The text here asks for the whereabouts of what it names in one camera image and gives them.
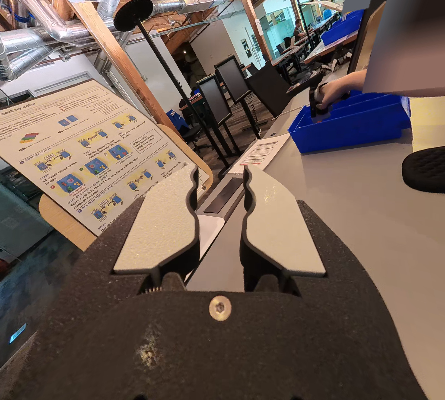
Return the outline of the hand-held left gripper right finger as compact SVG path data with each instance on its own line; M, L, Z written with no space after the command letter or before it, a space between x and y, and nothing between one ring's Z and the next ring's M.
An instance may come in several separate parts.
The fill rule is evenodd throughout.
M295 196L256 165L245 165L240 261L245 270L323 277L325 266Z

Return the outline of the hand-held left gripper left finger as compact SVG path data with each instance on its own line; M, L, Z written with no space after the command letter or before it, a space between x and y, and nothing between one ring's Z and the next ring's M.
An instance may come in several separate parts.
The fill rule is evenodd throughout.
M191 252L183 272L199 262L199 221L196 215L199 170L181 169L151 189L114 264L114 273L148 274L161 271L175 258Z

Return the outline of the blue plastic bin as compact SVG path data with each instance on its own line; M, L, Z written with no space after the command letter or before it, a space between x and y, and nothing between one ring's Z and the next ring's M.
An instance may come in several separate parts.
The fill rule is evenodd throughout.
M411 127L409 97L352 91L329 108L322 123L303 107L288 128L300 153L317 152L398 139Z

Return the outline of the person's right forearm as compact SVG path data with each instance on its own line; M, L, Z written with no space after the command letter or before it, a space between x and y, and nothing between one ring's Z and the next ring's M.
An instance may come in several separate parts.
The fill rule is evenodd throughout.
M342 96L350 91L362 91L368 70L363 69L333 80L324 86L326 95Z

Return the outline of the person's right hand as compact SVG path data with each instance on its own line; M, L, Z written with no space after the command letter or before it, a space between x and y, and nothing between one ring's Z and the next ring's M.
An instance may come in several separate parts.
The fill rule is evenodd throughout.
M349 93L348 84L343 79L322 83L314 92L315 107L324 110L347 93Z

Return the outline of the black computer monitor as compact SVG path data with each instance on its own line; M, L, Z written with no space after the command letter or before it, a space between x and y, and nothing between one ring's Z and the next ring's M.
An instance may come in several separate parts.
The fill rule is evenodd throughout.
M289 83L277 72L270 61L267 61L252 76L245 78L245 81L248 88L253 91L274 118L280 116L295 96L292 93L287 93L290 87Z
M251 92L234 54L215 64L214 68L216 75L224 83L233 103L239 103Z
M218 126L226 123L226 121L232 116L232 111L227 100L225 99L216 75L212 74L198 81L197 87L200 94L207 102Z

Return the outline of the paper in plastic sleeve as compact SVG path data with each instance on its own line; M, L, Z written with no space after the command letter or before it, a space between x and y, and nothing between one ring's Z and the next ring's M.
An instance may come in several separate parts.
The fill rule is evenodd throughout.
M264 170L289 138L290 134L286 133L281 136L275 135L256 140L234 163L227 174L241 174L247 165L256 165Z

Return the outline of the blue background crate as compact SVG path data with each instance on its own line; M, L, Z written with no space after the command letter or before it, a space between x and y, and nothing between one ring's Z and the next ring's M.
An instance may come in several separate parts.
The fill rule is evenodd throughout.
M359 30L363 14L364 9L355 10L348 13L345 20L340 19L333 23L331 29L324 32L320 37L324 46L328 46L340 38Z

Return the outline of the instruction sheet on wooden stand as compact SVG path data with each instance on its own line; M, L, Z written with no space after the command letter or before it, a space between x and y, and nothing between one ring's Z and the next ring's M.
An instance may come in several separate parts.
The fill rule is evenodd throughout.
M171 128L162 124L157 124L157 127L162 130L192 162L196 163L202 170L202 173L208 175L207 180L202 184L202 186L206 186L207 188L206 190L203 190L203 193L208 192L214 182L213 172L209 165L205 163L204 160L201 159ZM45 221L82 251L86 251L98 237L98 235L92 233L46 194L40 199L39 210ZM199 220L199 235L201 240L200 261L202 261L205 254L223 229L225 220L218 216L215 217L209 215L198 215L197 217Z

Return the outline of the wooden beam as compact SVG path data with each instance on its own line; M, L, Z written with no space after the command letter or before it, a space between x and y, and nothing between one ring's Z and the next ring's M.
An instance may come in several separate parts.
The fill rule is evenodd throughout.
M270 55L269 48L266 44L266 40L264 38L263 29L261 27L261 24L259 22L259 19L257 18L257 15L255 13L252 0L241 0L243 7L245 9L247 18L251 24L251 27L254 32L254 36L258 42L260 51L263 55L263 58L265 61L271 61L272 57Z
M173 130L175 134L179 135L179 132L175 129L166 112L162 109L141 75L137 72L131 59L116 41L105 22L95 10L92 2L69 2L69 4L99 44L99 47L106 53L108 59L130 87L131 91L137 96L138 101L151 116L153 116L156 123L167 126Z

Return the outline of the black office chair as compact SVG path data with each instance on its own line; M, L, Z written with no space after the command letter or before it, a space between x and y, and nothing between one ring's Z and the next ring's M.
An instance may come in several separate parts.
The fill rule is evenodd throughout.
M211 144L197 144L198 138L201 135L201 127L199 125L192 128L181 126L179 132L184 142L189 145L192 144L192 150L200 156L201 150L205 148L213 149Z

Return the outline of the instruction sheet on black board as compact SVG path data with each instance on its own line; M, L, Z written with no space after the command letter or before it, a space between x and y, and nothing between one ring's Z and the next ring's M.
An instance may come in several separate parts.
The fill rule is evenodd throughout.
M96 236L193 163L159 125L95 80L1 108L0 152Z

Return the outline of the blue jacket white stripes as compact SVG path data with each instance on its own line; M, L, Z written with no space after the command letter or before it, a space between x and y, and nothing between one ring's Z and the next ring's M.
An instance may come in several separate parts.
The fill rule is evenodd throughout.
M186 123L185 119L174 110L169 110L166 115L169 117L170 121L174 125L177 131L189 130L189 125Z

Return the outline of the black round disc on pole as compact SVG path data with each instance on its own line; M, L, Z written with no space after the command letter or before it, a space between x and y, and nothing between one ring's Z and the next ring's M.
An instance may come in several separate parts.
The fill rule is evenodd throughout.
M163 58L162 54L159 52L158 48L154 44L153 40L151 39L150 35L148 34L147 30L144 28L143 22L147 20L153 11L153 3L151 0L131 0L127 2L124 6L122 6L119 11L114 16L114 26L119 31L133 31L135 27L138 27L141 30L142 35L147 40L149 46L151 47L152 51L156 55L157 59L159 60L160 64L162 65L163 69L168 74L171 82L175 85L176 89L180 93L181 97L186 101L186 105L189 107L191 112L196 117L199 125L203 129L205 135L207 136L208 140L210 141L211 145L213 146L214 150L217 152L220 160L224 164L224 168L221 170L219 174L219 178L221 179L221 176L225 176L227 172L229 171L231 165L228 163L225 155L221 152L220 148L217 146L216 142L214 141L214 138L210 134L210 131L208 129L208 126L210 126L214 133L216 134L216 137L218 138L221 146L226 150L229 147L225 144L225 140L223 136L221 135L219 128L217 127L214 117L210 117L210 122L206 124L203 122L203 119L199 116L195 108L193 107L192 103L190 102L189 98L187 97L185 91L182 89L179 81L176 79L175 75L173 74L172 70L168 66L167 62Z

